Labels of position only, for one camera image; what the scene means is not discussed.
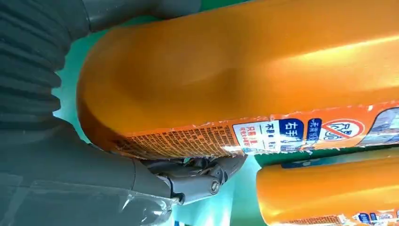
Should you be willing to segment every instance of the plastic bottle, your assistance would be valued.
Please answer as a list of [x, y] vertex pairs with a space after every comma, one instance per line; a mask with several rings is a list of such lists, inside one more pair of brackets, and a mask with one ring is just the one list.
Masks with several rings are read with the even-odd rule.
[[258, 0], [117, 28], [81, 71], [82, 128], [104, 150], [157, 159], [395, 143], [361, 142], [399, 106], [398, 8]]
[[268, 225], [399, 222], [399, 148], [264, 167], [256, 187]]

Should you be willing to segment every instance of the blue label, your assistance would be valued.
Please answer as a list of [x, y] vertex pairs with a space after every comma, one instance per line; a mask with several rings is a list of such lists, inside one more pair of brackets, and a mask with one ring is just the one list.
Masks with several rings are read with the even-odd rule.
[[375, 215], [375, 213], [370, 213], [370, 216], [372, 221], [377, 220], [377, 215]]
[[368, 214], [366, 214], [366, 213], [360, 213], [360, 214], [359, 214], [359, 220], [360, 220], [362, 223], [371, 224], [371, 222], [370, 222], [370, 217], [369, 217]]
[[303, 122], [299, 119], [279, 120], [281, 151], [299, 151], [303, 144], [303, 128]]
[[308, 131], [306, 133], [306, 144], [312, 145], [319, 140], [321, 131], [321, 119], [310, 119], [308, 121]]

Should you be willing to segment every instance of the gray robot arm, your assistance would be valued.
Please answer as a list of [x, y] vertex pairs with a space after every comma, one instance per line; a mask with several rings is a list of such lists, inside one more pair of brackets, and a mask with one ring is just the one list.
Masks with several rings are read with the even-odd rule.
[[150, 224], [168, 203], [216, 194], [241, 167], [243, 156], [156, 163], [112, 155], [52, 114], [55, 71], [73, 41], [135, 15], [186, 15], [198, 2], [0, 0], [0, 226]]

